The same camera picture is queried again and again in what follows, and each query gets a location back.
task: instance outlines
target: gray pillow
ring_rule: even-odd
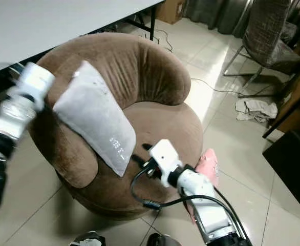
[[[113,171],[122,177],[136,143],[133,127],[100,73],[87,61],[53,107]]]

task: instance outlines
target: metal chair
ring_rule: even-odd
[[[285,73],[291,78],[300,71],[300,56],[280,39],[290,4],[291,0],[255,0],[253,2],[243,45],[227,64],[223,76],[251,76],[243,86],[245,89],[260,75],[263,68]],[[249,56],[241,53],[244,48]],[[260,68],[256,73],[227,74],[228,68],[238,55],[257,62],[261,65]]]

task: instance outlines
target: crumpled cloth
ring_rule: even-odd
[[[258,122],[266,122],[268,119],[275,119],[277,116],[277,106],[274,102],[268,104],[265,101],[244,98],[235,104],[235,109],[239,112],[238,120],[255,119]]]

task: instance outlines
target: pink object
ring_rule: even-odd
[[[208,149],[206,152],[200,157],[197,166],[196,171],[198,173],[201,173],[205,175],[207,178],[209,178],[210,182],[217,187],[218,185],[218,167],[217,167],[218,161],[215,154],[215,151],[213,149]],[[193,214],[193,208],[188,205],[184,204],[185,208],[188,210],[190,217],[192,219],[193,224],[195,224],[195,218]]]

